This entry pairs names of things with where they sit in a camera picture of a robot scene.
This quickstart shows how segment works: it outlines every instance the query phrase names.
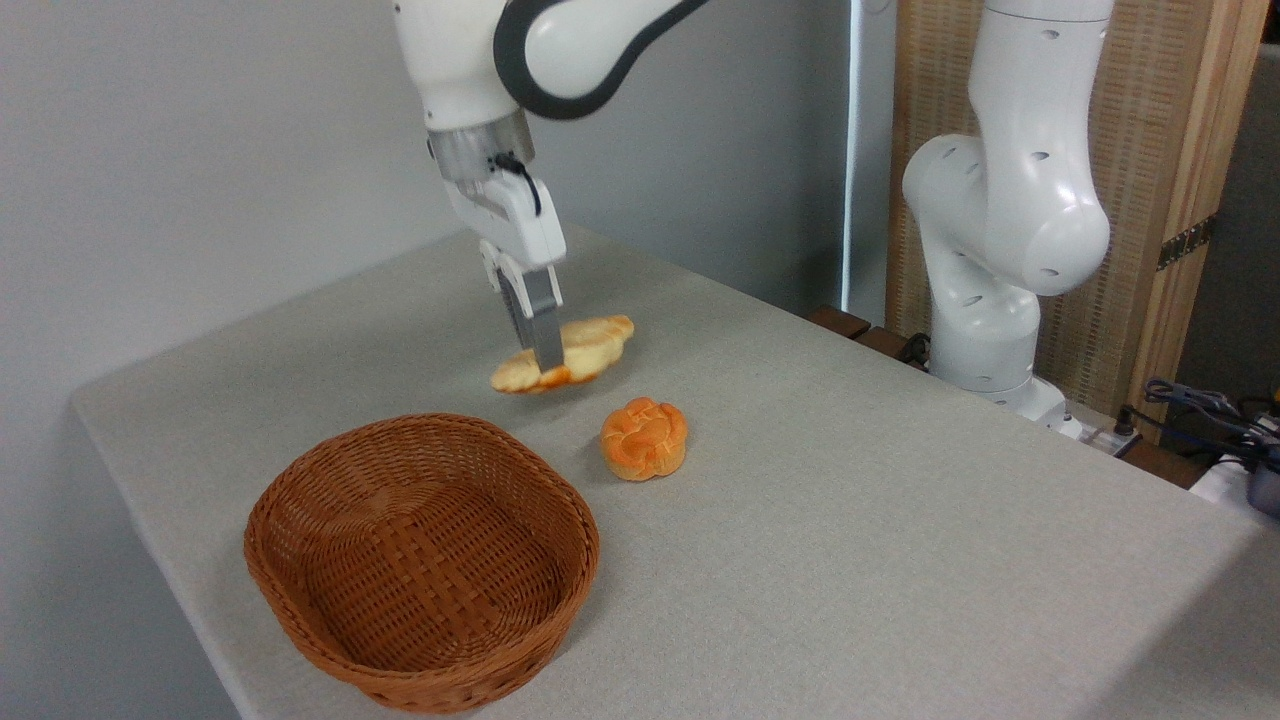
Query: wooden block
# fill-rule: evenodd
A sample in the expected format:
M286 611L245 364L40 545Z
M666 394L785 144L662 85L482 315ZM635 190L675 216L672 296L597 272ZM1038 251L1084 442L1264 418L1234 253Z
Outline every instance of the wooden block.
M1190 489L1207 469L1144 439L1139 439L1120 459L1183 489Z
M818 307L813 313L809 313L805 319L815 325L822 325L828 331L850 340L856 338L872 327L872 324L867 320L850 315L849 313L836 310L831 305Z
M891 333L884 328L872 328L858 336L855 342L890 357L897 357L902 352L902 348L906 347L905 337Z

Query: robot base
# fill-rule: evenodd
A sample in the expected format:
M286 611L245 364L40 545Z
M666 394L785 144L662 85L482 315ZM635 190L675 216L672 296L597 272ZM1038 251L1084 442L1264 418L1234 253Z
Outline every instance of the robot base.
M1080 421L1066 411L1066 398L1062 397L1062 391L1034 375L1012 389L974 392L974 395L1071 439L1080 439L1080 434L1084 432Z

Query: bread roll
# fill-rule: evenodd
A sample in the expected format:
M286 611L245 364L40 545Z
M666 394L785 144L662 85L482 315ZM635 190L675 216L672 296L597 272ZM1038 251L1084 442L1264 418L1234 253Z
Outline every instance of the bread roll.
M637 397L604 420L600 451L614 475L640 482L675 473L685 461L687 437L685 414L675 405Z

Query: basket rim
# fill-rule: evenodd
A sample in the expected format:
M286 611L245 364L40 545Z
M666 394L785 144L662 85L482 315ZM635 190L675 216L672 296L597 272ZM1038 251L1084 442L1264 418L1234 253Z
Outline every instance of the basket rim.
M296 605L284 592L284 588L287 587L285 583L280 580L276 573L265 561L262 555L265 537L257 530L259 525L270 518L270 510L274 506L276 496L282 495L287 488L284 478L302 468L308 466L311 457L316 454L335 446L349 443L353 438L364 437L374 429L394 428L399 425L419 425L425 423L463 424L470 428L485 430L495 436L497 439L502 441L508 450L515 451L525 461L532 464L538 470L538 475L545 480L547 489L554 491L557 495L567 500L570 507L572 507L576 512L576 527L581 529L582 539L585 541L585 561L579 569L576 577L566 582L568 592L566 592L564 597L556 606L556 609L518 638L497 646L476 657L467 659L445 667L426 670L385 670L356 662L349 657L334 652L335 648L330 648L329 646L319 642L315 630L312 630L308 624L302 621L302 616ZM268 605L273 610L273 615L275 615L276 621L283 626L289 639L293 641L293 643L298 646L298 650L314 664L319 665L323 662L326 665L326 667L324 667L325 670L339 678L343 675L352 678L353 680L351 682L355 682L356 678L419 682L429 679L445 680L456 675L466 675L477 669L485 667L499 655L507 653L517 657L525 657L538 647L545 646L548 641L554 641L553 647L558 646L559 642L563 641L563 635L567 633L567 629L557 626L557 621L566 616L573 618L577 615L579 610L581 610L581 606L585 603L586 597L590 593L591 582L599 568L600 555L599 530L595 525L591 510L588 507L582 496L576 488L573 488L572 484L568 483L568 480L561 477L561 474L548 465L545 460L498 425L481 418L458 415L453 413L398 415L367 423L320 441L312 448L294 459L279 475L276 475L276 478L271 480L268 488L259 497L257 502L253 503L253 509L250 511L248 523L244 528L243 541L243 552L250 575L262 591Z

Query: table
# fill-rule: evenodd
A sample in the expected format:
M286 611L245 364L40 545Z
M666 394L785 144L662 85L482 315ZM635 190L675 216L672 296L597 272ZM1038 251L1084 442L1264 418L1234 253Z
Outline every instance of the table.
M312 667L241 533L291 460L449 411L585 497L591 597L498 719L1276 717L1280 534L712 281L568 229L564 319L630 315L598 380L488 387L515 340L462 233L73 398L248 719L404 717ZM604 416L689 418L685 466L604 468Z

